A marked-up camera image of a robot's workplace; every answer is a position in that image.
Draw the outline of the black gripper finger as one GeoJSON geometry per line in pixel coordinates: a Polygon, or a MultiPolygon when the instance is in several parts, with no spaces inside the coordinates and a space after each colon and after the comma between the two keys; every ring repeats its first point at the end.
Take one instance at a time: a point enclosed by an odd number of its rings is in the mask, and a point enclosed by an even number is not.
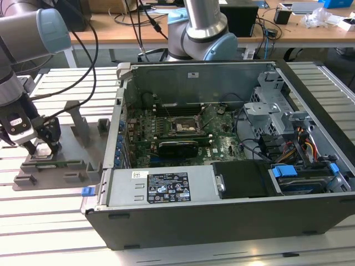
{"type": "Polygon", "coordinates": [[[37,137],[37,132],[34,130],[33,126],[30,126],[29,129],[26,129],[21,133],[16,133],[15,135],[11,135],[1,125],[1,140],[9,144],[10,146],[24,147],[30,155],[33,155],[36,151],[36,147],[31,142],[31,140],[36,137],[37,137]]]}
{"type": "Polygon", "coordinates": [[[59,139],[61,136],[61,129],[57,117],[38,117],[37,118],[37,134],[43,140],[53,154],[59,150],[59,139]]]}

